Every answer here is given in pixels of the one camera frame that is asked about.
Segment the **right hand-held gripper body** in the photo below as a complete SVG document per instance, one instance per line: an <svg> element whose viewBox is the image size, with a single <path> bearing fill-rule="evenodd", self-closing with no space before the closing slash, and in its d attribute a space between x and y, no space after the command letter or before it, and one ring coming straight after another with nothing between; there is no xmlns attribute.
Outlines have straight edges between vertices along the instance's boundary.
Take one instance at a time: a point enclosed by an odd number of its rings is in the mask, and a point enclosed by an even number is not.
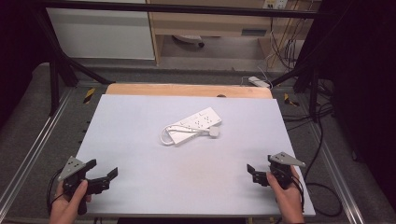
<svg viewBox="0 0 396 224"><path fill-rule="evenodd" d="M305 167L303 161L299 161L293 158L286 152L280 152L275 155L271 155L272 162L269 165L271 174L276 178L279 186L282 189L287 189L292 183L292 171L291 166L296 165L300 167ZM254 183L258 183L264 187L269 186L267 176L265 172L256 171L257 175L252 177Z"/></svg>

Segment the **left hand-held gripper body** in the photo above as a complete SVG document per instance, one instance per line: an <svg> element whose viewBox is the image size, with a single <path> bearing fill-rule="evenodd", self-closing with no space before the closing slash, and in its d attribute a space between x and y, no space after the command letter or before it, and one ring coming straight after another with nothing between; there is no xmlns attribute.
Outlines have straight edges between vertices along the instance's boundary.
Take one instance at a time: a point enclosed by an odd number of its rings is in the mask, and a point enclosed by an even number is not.
<svg viewBox="0 0 396 224"><path fill-rule="evenodd" d="M72 197L77 190L79 184L83 180L88 181L87 195L100 194L104 190L108 190L110 181L106 180L106 176L95 179L87 179L87 172L83 171L86 162L80 161L71 156L62 169L58 180L63 183L64 194ZM85 215L87 213L87 202L82 199L79 203L78 214Z"/></svg>

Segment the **person's right hand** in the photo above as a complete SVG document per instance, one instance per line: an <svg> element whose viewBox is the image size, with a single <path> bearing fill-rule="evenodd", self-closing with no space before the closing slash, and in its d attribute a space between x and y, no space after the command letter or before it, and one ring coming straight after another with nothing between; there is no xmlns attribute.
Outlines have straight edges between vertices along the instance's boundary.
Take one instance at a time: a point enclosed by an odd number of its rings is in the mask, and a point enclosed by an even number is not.
<svg viewBox="0 0 396 224"><path fill-rule="evenodd" d="M287 189L282 189L270 172L267 173L267 181L275 193L283 224L304 223L301 194L298 188L290 184Z"/></svg>

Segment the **person's left hand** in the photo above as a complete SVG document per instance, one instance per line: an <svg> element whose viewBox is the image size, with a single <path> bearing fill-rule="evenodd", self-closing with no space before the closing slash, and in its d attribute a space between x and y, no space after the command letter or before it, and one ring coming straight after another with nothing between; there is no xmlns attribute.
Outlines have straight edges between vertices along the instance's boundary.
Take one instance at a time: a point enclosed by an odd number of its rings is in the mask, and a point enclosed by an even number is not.
<svg viewBox="0 0 396 224"><path fill-rule="evenodd" d="M71 199L64 196L63 183L60 182L56 189L56 200L51 206L49 224L74 224L78 216L78 207L82 199L89 202L92 197L86 194L88 181L83 180Z"/></svg>

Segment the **white work board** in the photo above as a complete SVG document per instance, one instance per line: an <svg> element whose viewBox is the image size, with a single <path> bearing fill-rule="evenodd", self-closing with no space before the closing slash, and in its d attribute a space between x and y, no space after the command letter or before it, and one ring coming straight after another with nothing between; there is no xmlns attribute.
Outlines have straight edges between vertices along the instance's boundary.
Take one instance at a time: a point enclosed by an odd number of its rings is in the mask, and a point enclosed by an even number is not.
<svg viewBox="0 0 396 224"><path fill-rule="evenodd" d="M162 144L165 126L208 107L222 120L219 137ZM89 178L119 171L91 215L263 217L278 214L275 196L247 167L265 171L279 152L294 150L274 99L105 94L77 157L97 161Z"/></svg>

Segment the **yellow black tape strip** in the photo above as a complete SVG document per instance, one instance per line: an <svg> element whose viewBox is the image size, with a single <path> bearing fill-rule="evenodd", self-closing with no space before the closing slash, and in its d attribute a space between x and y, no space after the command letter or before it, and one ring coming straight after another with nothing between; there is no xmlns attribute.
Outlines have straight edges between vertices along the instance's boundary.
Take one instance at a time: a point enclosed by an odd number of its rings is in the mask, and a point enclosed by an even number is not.
<svg viewBox="0 0 396 224"><path fill-rule="evenodd" d="M284 93L284 103L286 105L300 106L298 102L292 101L287 93Z"/></svg>
<svg viewBox="0 0 396 224"><path fill-rule="evenodd" d="M87 91L87 93L86 93L86 95L85 95L85 97L84 97L84 100L83 100L83 104L88 104L88 103L90 102L90 100L91 100L91 98L92 98L94 92L95 92L95 88L90 88L90 89Z"/></svg>

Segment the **small white floor power strip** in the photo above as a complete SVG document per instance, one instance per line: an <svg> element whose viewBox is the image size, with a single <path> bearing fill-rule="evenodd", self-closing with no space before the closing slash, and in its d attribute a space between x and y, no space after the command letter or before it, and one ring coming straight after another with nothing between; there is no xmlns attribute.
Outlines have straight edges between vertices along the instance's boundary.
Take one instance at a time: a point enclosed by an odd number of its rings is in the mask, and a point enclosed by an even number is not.
<svg viewBox="0 0 396 224"><path fill-rule="evenodd" d="M257 77L249 77L248 82L262 88L270 88L270 85Z"/></svg>

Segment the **black metal stand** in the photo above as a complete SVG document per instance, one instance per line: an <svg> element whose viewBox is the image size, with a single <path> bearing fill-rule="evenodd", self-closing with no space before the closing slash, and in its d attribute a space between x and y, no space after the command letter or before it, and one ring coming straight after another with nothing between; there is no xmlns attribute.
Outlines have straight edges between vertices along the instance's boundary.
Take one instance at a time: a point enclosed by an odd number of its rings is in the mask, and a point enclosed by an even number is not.
<svg viewBox="0 0 396 224"><path fill-rule="evenodd" d="M309 97L308 117L314 121L318 120L316 103L318 92L318 62L320 58L320 49L314 48L309 52L297 65L287 74L271 81L272 86L292 78L297 77L293 89L296 93L304 92L308 87L311 88Z"/></svg>
<svg viewBox="0 0 396 224"><path fill-rule="evenodd" d="M60 108L59 78L63 80L66 87L76 87L78 84L78 78L74 69L77 69L79 72L82 72L101 84L113 84L113 81L97 75L87 67L66 55L61 48L52 25L50 24L50 18L46 9L43 7L30 7L29 10L35 20L36 29L43 34L42 42L47 48L49 54L51 92L49 114L51 116Z"/></svg>

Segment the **dark curtain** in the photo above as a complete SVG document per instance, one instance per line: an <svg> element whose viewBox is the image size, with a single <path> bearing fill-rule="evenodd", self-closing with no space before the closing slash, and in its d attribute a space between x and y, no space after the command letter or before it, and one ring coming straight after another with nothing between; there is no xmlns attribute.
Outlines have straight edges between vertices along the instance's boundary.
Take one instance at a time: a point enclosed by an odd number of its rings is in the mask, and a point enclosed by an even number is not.
<svg viewBox="0 0 396 224"><path fill-rule="evenodd" d="M396 208L396 0L354 0L323 73L358 158Z"/></svg>
<svg viewBox="0 0 396 224"><path fill-rule="evenodd" d="M28 0L0 0L0 129L25 94L33 71L49 59Z"/></svg>

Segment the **white cabinet panel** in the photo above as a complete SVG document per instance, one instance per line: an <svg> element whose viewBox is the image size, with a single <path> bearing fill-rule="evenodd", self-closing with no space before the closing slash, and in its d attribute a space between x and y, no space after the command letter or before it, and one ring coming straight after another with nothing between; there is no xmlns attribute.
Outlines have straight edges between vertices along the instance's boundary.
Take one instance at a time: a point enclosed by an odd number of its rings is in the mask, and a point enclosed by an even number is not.
<svg viewBox="0 0 396 224"><path fill-rule="evenodd" d="M153 60L147 12L47 9L63 51L73 58Z"/></svg>

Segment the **office chair base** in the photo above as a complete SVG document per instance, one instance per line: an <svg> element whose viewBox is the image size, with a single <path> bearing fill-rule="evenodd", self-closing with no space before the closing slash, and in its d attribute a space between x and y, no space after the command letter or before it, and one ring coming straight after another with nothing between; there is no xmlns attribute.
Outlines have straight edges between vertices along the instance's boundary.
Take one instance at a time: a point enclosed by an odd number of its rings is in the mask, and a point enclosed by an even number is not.
<svg viewBox="0 0 396 224"><path fill-rule="evenodd" d="M196 44L199 48L205 46L203 39L198 35L175 35L175 39L185 43Z"/></svg>

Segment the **light wooden desk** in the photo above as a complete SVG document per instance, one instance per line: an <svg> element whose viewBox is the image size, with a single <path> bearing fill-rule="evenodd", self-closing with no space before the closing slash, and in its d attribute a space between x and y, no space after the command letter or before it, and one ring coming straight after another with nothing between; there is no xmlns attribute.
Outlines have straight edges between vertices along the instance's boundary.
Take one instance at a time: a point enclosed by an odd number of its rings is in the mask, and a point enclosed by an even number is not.
<svg viewBox="0 0 396 224"><path fill-rule="evenodd" d="M148 4L263 8L264 0L146 0ZM284 9L295 11L316 11L321 0L288 0ZM272 57L273 47L283 47L291 39L292 30L299 28L299 40L306 37L312 21L289 18L260 18L249 16L207 15L184 13L150 12L148 14L153 37L154 55L161 60L163 40L167 35L198 36L247 36L259 41L265 56Z"/></svg>

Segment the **black metal crossbar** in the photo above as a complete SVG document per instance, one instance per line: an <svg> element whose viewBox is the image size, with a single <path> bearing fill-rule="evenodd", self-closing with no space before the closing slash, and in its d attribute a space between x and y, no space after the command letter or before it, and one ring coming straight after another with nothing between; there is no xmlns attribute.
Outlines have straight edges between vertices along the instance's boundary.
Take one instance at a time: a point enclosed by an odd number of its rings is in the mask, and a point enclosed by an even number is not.
<svg viewBox="0 0 396 224"><path fill-rule="evenodd" d="M42 7L66 8L66 9L234 15L234 16L276 17L276 18L297 18L297 19L316 19L320 17L319 13L312 11L274 10L274 9L257 9L257 8L137 4L137 3L116 3L116 2L72 1L72 0L37 0L36 2Z"/></svg>

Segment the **aluminium floor rail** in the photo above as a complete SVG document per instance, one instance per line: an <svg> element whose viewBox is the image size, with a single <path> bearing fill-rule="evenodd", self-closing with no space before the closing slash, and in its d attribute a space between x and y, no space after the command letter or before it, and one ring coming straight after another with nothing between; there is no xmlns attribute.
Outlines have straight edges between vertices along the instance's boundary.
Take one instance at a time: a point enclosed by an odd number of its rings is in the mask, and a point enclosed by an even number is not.
<svg viewBox="0 0 396 224"><path fill-rule="evenodd" d="M18 170L13 174L7 186L0 194L0 223L5 219L8 210L18 196L23 183L50 138L74 91L73 88L65 89L59 101L59 107L54 111L53 115L46 117L45 123L39 130L39 133L35 135L35 139L23 155L22 161L18 163Z"/></svg>
<svg viewBox="0 0 396 224"><path fill-rule="evenodd" d="M320 144L319 155L323 159L327 171L329 172L330 179L335 188L335 191L340 198L341 204L343 205L346 216L350 224L364 224L364 218L361 214L359 207L357 206L352 193L344 179L340 168L335 162L332 153L324 139L324 132L320 129L317 123L311 123L310 128L316 137L316 140Z"/></svg>

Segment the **white wall socket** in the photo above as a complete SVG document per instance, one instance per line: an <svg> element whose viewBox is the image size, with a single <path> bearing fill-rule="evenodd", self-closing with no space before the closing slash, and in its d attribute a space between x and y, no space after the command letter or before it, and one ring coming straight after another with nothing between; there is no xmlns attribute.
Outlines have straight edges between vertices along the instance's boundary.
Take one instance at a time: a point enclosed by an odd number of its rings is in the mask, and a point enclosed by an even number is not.
<svg viewBox="0 0 396 224"><path fill-rule="evenodd" d="M269 9L284 9L288 3L288 0L264 0L263 8Z"/></svg>

